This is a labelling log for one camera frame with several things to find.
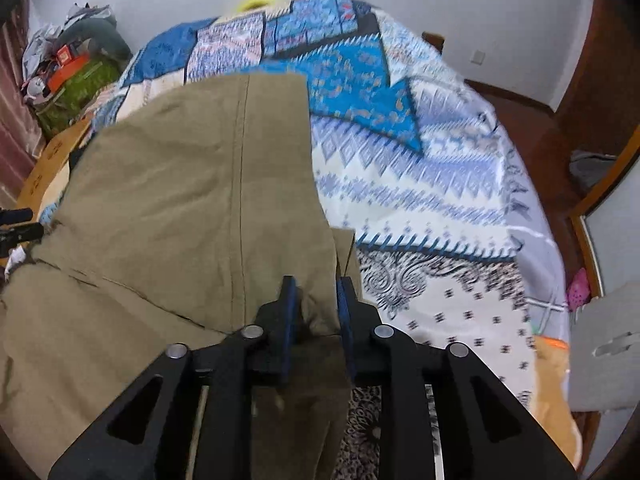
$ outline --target curtain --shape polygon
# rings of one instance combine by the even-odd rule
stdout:
[[[28,0],[21,0],[0,29],[0,207],[10,208],[45,144],[23,104],[22,52],[27,43]]]

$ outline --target pile of clothes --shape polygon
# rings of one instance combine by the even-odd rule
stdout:
[[[22,94],[50,139],[76,120],[103,86],[116,81],[131,50],[110,6],[74,5],[62,26],[40,28],[22,56]]]

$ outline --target bed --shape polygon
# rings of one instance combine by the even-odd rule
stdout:
[[[383,321],[420,343],[466,343],[577,465],[562,397],[552,412],[564,415],[560,433],[572,442],[543,422],[546,388],[559,391],[564,373],[551,386],[541,378],[536,336],[568,342],[568,314],[562,259],[522,160],[491,105],[431,45],[366,2],[292,0],[153,38],[100,96],[37,208],[40,221],[55,220],[103,129],[173,88],[238,72],[306,76],[318,198],[332,227],[355,232],[363,295]],[[374,478],[379,412],[380,391],[354,390],[334,478]]]

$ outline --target orange cloth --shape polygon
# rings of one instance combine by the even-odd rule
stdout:
[[[577,468],[582,455],[582,439],[561,387],[569,368],[569,348],[564,342],[543,336],[535,336],[535,339],[538,396],[533,414]]]

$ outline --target pink object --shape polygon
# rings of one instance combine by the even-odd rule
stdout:
[[[579,306],[586,304],[590,295],[591,289],[589,288],[589,280],[587,279],[587,270],[583,267],[576,273],[566,292],[569,312],[573,312]]]

